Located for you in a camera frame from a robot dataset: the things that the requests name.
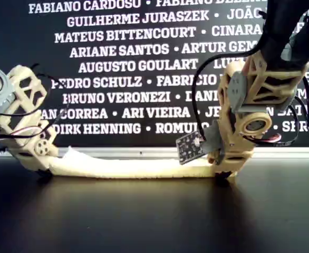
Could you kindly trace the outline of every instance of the black cable bundle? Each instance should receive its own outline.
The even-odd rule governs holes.
[[[268,1],[267,9],[269,9],[272,4],[273,3],[271,1]],[[206,61],[204,61],[204,63],[197,69],[197,71],[194,75],[192,86],[191,86],[192,107],[193,107],[193,112],[194,112],[194,115],[195,115],[195,118],[196,118],[196,121],[197,121],[198,131],[199,131],[203,141],[206,141],[206,137],[205,137],[204,130],[202,128],[201,120],[200,120],[199,113],[198,113],[197,101],[196,101],[196,89],[197,89],[197,81],[198,81],[199,75],[210,63],[212,63],[213,61],[215,61],[217,59],[221,59],[221,58],[224,58],[224,57],[248,57],[248,56],[253,55],[256,52],[258,52],[265,45],[267,37],[269,36],[267,20],[270,20],[271,17],[268,15],[268,13],[264,13],[262,11],[260,11],[259,14],[263,17],[264,20],[266,20],[266,23],[263,27],[263,34],[262,34],[260,40],[258,41],[258,43],[256,44],[256,46],[253,49],[251,49],[247,52],[225,53],[225,54],[214,55],[214,56],[210,57],[209,59],[207,59]],[[309,126],[309,83],[308,83],[306,77],[303,77],[303,83],[304,83],[306,94],[307,94],[308,111],[306,110],[306,108],[305,108],[305,106],[304,106],[304,104],[303,104],[303,102],[301,101],[300,98],[295,97],[295,99],[301,104],[301,106],[304,110],[304,114],[306,115],[307,125]],[[287,142],[268,143],[268,142],[265,142],[266,140],[263,140],[263,139],[250,139],[248,137],[244,137],[244,138],[246,140],[249,140],[249,141],[255,143],[255,144],[269,146],[269,147],[285,147],[285,146],[289,146],[289,145],[293,144],[298,137],[298,128],[299,128],[298,127],[298,117],[297,117],[295,109],[293,108],[292,105],[289,105],[288,108],[293,113],[293,118],[294,118],[295,125],[296,125],[296,127],[295,127],[296,128],[296,136],[293,140],[287,141]]]
[[[36,67],[38,67],[39,64],[38,63],[35,63],[34,65],[32,65],[30,67],[30,69],[33,71]],[[53,76],[50,76],[48,74],[44,74],[44,73],[37,73],[35,74],[37,77],[46,77],[50,80],[53,80],[57,83],[59,83],[63,88],[65,88],[65,85],[60,81],[58,80],[57,78],[53,77]],[[36,111],[40,110],[43,103],[46,101],[46,99],[49,97],[50,93],[51,93],[51,87],[47,90],[47,94],[43,100],[43,102],[36,108],[34,109],[33,111],[31,112],[27,112],[27,113],[17,113],[17,114],[7,114],[7,113],[0,113],[0,116],[10,116],[10,117],[24,117],[24,116],[28,116],[28,115],[31,115],[33,113],[35,113]],[[58,120],[60,120],[60,118],[67,112],[68,108],[69,108],[70,104],[68,103],[66,105],[66,108],[64,110],[62,110],[61,113],[59,113],[57,115],[57,117],[52,120],[51,122],[49,122],[49,124],[44,127],[43,129],[41,129],[41,132],[39,133],[36,133],[36,134],[32,134],[32,135],[13,135],[13,134],[0,134],[0,139],[28,139],[28,138],[32,138],[32,137],[35,137],[37,135],[40,135],[44,132],[46,132],[48,130],[49,127],[51,127],[53,124],[55,124]]]

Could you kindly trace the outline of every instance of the white stripe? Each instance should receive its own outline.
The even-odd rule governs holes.
[[[73,148],[92,157],[103,158],[177,158],[176,148]],[[62,157],[67,148],[60,148]],[[11,155],[1,153],[0,157]],[[309,148],[256,148],[253,158],[309,158]]]

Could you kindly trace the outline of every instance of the beige plastic frame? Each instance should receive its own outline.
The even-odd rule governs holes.
[[[172,163],[172,160],[168,160],[170,164],[165,170],[162,168],[153,168],[153,166],[147,170],[144,167],[144,171],[133,168],[116,168],[115,173],[111,172],[114,168],[109,167],[108,162],[105,161],[104,165],[108,166],[107,170],[101,169],[98,171],[83,171],[85,161],[80,163],[76,168],[73,168],[73,164],[69,161],[58,158],[59,149],[53,144],[56,138],[56,132],[53,127],[47,130],[47,134],[40,134],[30,139],[3,139],[0,143],[8,147],[9,153],[17,158],[23,167],[37,171],[50,169],[54,174],[63,176],[83,176],[83,177],[96,177],[96,178],[175,178],[175,177],[213,177],[215,173],[232,172],[231,176],[235,176],[238,171],[242,169],[246,161],[252,157],[255,145],[242,137],[247,135],[255,138],[262,138],[264,133],[272,126],[272,120],[267,113],[250,113],[250,114],[235,114],[235,132],[233,132],[229,111],[230,104],[227,97],[228,89],[228,76],[232,75],[236,71],[247,70],[248,78],[248,95],[245,103],[250,104],[281,104],[287,100],[287,98],[296,92],[296,87],[301,81],[302,77],[309,68],[309,63],[302,71],[293,72],[271,72],[266,71],[267,65],[261,56],[260,52],[250,56],[246,63],[244,62],[231,62],[227,65],[224,75],[220,80],[218,88],[219,103],[221,106],[220,117],[218,124],[220,128],[221,138],[225,146],[225,156],[219,165],[214,162],[219,159],[219,151],[212,152],[207,155],[207,161],[201,162],[198,165],[190,166],[177,166]],[[15,114],[16,111],[21,108],[25,112],[31,112],[35,110],[45,99],[47,92],[43,87],[41,80],[39,80],[33,71],[28,67],[18,65],[14,67],[8,74],[11,83],[14,86],[14,93],[16,96],[15,101],[6,110],[6,114]],[[281,86],[272,86],[266,83],[268,77],[273,77],[280,80],[293,78],[291,82],[285,83]],[[30,79],[29,85],[23,87],[22,81]],[[261,88],[266,88],[269,91],[267,93],[259,93]],[[36,93],[40,93],[41,97],[37,99],[34,104],[34,96]],[[256,99],[263,99],[268,96],[274,96],[277,99],[264,100],[263,102],[256,102]],[[36,111],[31,115],[27,115],[21,118],[19,123],[12,129],[9,125],[13,117],[0,116],[0,131],[2,134],[11,134],[17,130],[26,127],[39,126],[41,129],[48,125],[48,121],[41,120],[41,111]],[[264,127],[257,131],[249,131],[247,126],[256,120],[263,121]],[[40,130],[29,130],[24,132],[24,135],[30,135],[38,133]],[[73,155],[79,155],[82,159],[87,159],[92,163],[92,159],[85,157],[79,153],[73,152]],[[95,160],[97,164],[100,164],[102,160]],[[156,164],[155,160],[149,161],[152,165]]]

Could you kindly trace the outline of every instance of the black banner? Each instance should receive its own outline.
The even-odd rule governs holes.
[[[52,86],[43,106],[55,125],[56,145],[66,147],[173,147],[196,130],[191,83],[212,55],[250,50],[262,34],[263,0],[0,1],[0,69],[40,63],[67,89]],[[300,20],[294,33],[303,26]],[[219,116],[217,86],[226,65],[217,60],[198,82],[200,117],[207,126]],[[303,84],[297,95],[304,101]],[[300,138],[309,129],[300,105]],[[269,110],[271,131],[295,134],[291,112]]]

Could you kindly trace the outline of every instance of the cable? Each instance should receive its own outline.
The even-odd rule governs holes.
[[[266,13],[260,11],[259,14],[262,15],[264,19],[267,19]],[[207,65],[209,65],[210,63],[212,63],[213,61],[215,61],[217,59],[221,59],[221,58],[225,58],[225,57],[248,57],[252,54],[255,54],[266,43],[267,34],[268,34],[268,32],[267,32],[267,29],[266,29],[266,25],[264,25],[263,33],[260,37],[260,40],[258,41],[258,43],[255,45],[255,47],[253,49],[251,49],[247,52],[225,53],[225,54],[214,55],[214,56],[210,57],[209,59],[207,59],[206,61],[204,61],[204,63],[197,69],[197,71],[194,75],[193,81],[192,81],[192,86],[191,86],[192,107],[193,107],[193,112],[194,112],[194,115],[195,115],[195,118],[196,118],[196,121],[197,121],[198,131],[199,131],[199,133],[200,133],[200,135],[201,135],[201,137],[203,138],[204,141],[206,141],[206,137],[205,137],[204,130],[202,128],[201,120],[200,120],[199,113],[198,113],[197,101],[196,101],[196,89],[197,89],[197,82],[198,82],[199,75],[207,67]]]
[[[31,70],[33,70],[35,67],[39,66],[38,63],[35,63],[34,65],[32,65],[30,67]],[[50,75],[47,75],[47,74],[43,74],[43,73],[38,73],[36,74],[36,76],[42,76],[42,77],[46,77],[50,80],[53,80],[57,83],[59,83],[63,88],[65,88],[65,85],[58,79],[50,76]],[[43,102],[33,111],[31,112],[28,112],[28,113],[23,113],[23,114],[4,114],[4,113],[0,113],[0,115],[4,115],[4,116],[27,116],[27,115],[30,115],[30,114],[33,114],[34,112],[38,111],[40,109],[40,107],[42,106],[42,104],[44,103],[44,101],[46,100],[47,96],[49,95],[49,93],[51,92],[51,87],[48,89],[48,92],[47,92],[47,95],[45,96]],[[46,132],[48,130],[49,127],[51,127],[53,124],[55,124],[58,120],[60,120],[60,118],[67,112],[68,108],[70,106],[70,103],[68,103],[66,105],[66,108],[63,109],[57,116],[54,120],[50,121],[49,124],[47,126],[45,126],[41,132],[39,133],[36,133],[36,134],[32,134],[32,135],[18,135],[18,134],[0,134],[0,139],[29,139],[29,138],[32,138],[32,137],[35,137],[35,136],[38,136],[44,132]]]
[[[298,138],[299,123],[298,123],[298,117],[297,117],[294,107],[292,105],[289,105],[288,108],[292,111],[293,118],[295,121],[296,136],[294,137],[294,139],[287,141],[287,142],[269,143],[269,142],[266,142],[266,140],[264,139],[254,139],[254,138],[250,138],[247,136],[243,136],[243,138],[254,144],[261,145],[264,147],[287,147],[287,146],[292,145]]]
[[[34,64],[34,65],[31,67],[31,70],[32,70],[32,68],[35,68],[35,67],[38,66],[38,65],[39,65],[39,64]],[[54,78],[54,77],[52,77],[52,76],[50,76],[50,75],[42,74],[42,73],[36,74],[36,77],[39,77],[39,76],[40,76],[40,77],[46,77],[46,78],[48,78],[48,79],[50,79],[50,80],[53,80],[54,82],[59,83],[63,88],[65,88],[65,85],[64,85],[62,82],[60,82],[58,79],[56,79],[56,78]],[[31,114],[37,112],[38,110],[41,109],[41,107],[42,107],[44,101],[49,97],[49,94],[51,93],[51,90],[52,90],[52,88],[50,87],[50,88],[47,90],[47,95],[45,96],[43,102],[42,102],[37,108],[35,108],[33,111],[31,111],[31,112],[26,112],[26,113],[15,113],[15,114],[8,114],[8,113],[1,113],[1,112],[0,112],[0,116],[24,117],[24,116],[28,116],[28,115],[31,115]]]
[[[307,108],[308,109],[308,113],[307,113],[307,126],[309,127],[309,83],[308,83],[308,80],[307,80],[307,78],[305,76],[302,78],[302,81],[303,81],[304,89],[306,90],[307,107],[308,107]],[[306,111],[306,107],[304,106],[302,100],[300,98],[298,98],[297,101],[302,105],[303,110]]]

